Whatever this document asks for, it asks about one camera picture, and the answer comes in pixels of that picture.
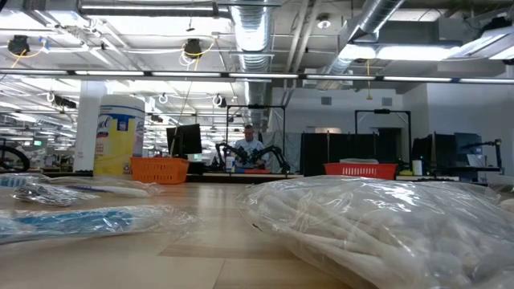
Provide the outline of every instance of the ventilation duct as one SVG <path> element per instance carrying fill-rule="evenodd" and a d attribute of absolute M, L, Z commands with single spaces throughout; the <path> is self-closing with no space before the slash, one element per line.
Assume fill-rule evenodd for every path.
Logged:
<path fill-rule="evenodd" d="M 340 54 L 324 70 L 326 74 L 339 75 L 345 73 L 350 64 L 355 60 L 345 53 L 345 46 L 350 41 L 359 39 L 365 35 L 371 35 L 372 41 L 378 37 L 378 31 L 386 24 L 387 20 L 402 5 L 405 0 L 367 0 L 362 8 L 362 13 L 355 19 L 350 19 L 343 26 L 341 43 L 344 45 Z M 318 89 L 329 89 L 333 81 L 320 81 L 316 85 Z"/>
<path fill-rule="evenodd" d="M 235 40 L 238 51 L 246 52 L 239 56 L 241 70 L 245 72 L 267 72 L 270 57 L 260 54 L 268 49 L 270 39 L 271 9 L 261 6 L 232 6 L 230 8 L 235 23 Z M 246 82 L 247 104 L 265 104 L 269 85 L 262 82 Z M 256 128 L 263 124 L 263 111 L 250 111 L 251 123 Z"/>

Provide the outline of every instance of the red basket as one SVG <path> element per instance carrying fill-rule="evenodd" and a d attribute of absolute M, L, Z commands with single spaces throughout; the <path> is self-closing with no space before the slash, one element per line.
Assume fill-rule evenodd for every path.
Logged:
<path fill-rule="evenodd" d="M 394 180 L 396 166 L 396 164 L 325 164 L 324 170 L 328 175 L 372 177 Z"/>
<path fill-rule="evenodd" d="M 131 157 L 132 176 L 135 181 L 176 185 L 186 181 L 190 163 L 181 158 Z"/>

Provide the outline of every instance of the man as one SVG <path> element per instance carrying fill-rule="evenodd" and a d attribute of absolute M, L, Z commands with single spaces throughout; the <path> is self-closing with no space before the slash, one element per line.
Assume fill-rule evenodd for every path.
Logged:
<path fill-rule="evenodd" d="M 250 157 L 254 154 L 254 150 L 264 149 L 264 144 L 254 138 L 254 128 L 251 125 L 244 127 L 244 140 L 238 140 L 234 145 L 235 149 L 243 148 L 247 155 Z M 236 166 L 244 169 L 265 169 L 268 155 L 265 154 L 260 160 L 257 160 L 254 164 L 247 162 L 243 164 L 238 157 L 236 157 Z"/>

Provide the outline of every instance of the white wall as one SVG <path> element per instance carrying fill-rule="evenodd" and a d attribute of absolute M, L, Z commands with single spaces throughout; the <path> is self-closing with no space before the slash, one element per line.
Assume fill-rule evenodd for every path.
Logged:
<path fill-rule="evenodd" d="M 514 71 L 499 77 L 514 78 Z M 472 132 L 482 141 L 500 138 L 506 174 L 514 174 L 514 90 L 507 85 L 441 84 L 417 86 L 403 96 L 413 115 L 413 138 L 437 132 Z M 489 165 L 496 165 L 493 147 L 484 147 Z"/>

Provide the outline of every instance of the fluorescent light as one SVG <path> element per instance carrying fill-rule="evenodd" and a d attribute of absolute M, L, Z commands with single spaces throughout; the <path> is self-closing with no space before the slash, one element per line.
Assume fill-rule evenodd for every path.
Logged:
<path fill-rule="evenodd" d="M 32 137 L 5 137 L 6 140 L 34 140 Z"/>
<path fill-rule="evenodd" d="M 433 46 L 386 46 L 377 53 L 378 59 L 440 61 L 448 58 L 454 49 Z"/>
<path fill-rule="evenodd" d="M 26 114 L 22 114 L 22 113 L 11 113 L 11 115 L 14 116 L 15 119 L 17 120 L 21 120 L 21 121 L 28 121 L 28 122 L 36 122 L 38 120 L 36 120 L 34 117 L 32 116 L 28 116 Z"/>
<path fill-rule="evenodd" d="M 0 73 L 21 75 L 67 75 L 67 71 L 40 69 L 0 69 Z"/>
<path fill-rule="evenodd" d="M 340 59 L 374 59 L 377 52 L 373 47 L 348 44 L 339 53 Z"/>
<path fill-rule="evenodd" d="M 387 81 L 411 81 L 411 82 L 450 82 L 451 78 L 446 77 L 415 77 L 415 76 L 385 76 Z"/>
<path fill-rule="evenodd" d="M 514 84 L 514 79 L 461 79 L 460 83 Z"/>
<path fill-rule="evenodd" d="M 497 55 L 492 56 L 490 59 L 514 59 L 514 46 L 501 51 Z"/>
<path fill-rule="evenodd" d="M 298 75 L 288 73 L 229 73 L 230 77 L 235 78 L 279 78 L 279 79 L 297 79 Z"/>
<path fill-rule="evenodd" d="M 143 76 L 143 71 L 75 71 L 77 75 L 122 75 L 122 76 Z"/>
<path fill-rule="evenodd" d="M 80 7 L 82 10 L 87 9 L 101 9 L 101 10 L 200 10 L 200 11 L 211 11 L 210 7 L 198 7 L 198 6 L 119 6 L 119 5 L 82 5 Z"/>
<path fill-rule="evenodd" d="M 327 79 L 327 80 L 365 80 L 372 81 L 375 80 L 375 76 L 367 76 L 367 75 L 307 75 L 307 79 Z"/>
<path fill-rule="evenodd" d="M 9 104 L 9 103 L 3 102 L 3 101 L 0 101 L 0 106 L 3 106 L 4 108 L 22 109 L 16 104 Z"/>
<path fill-rule="evenodd" d="M 153 76 L 175 76 L 175 77 L 221 77 L 221 73 L 217 72 L 152 72 Z"/>

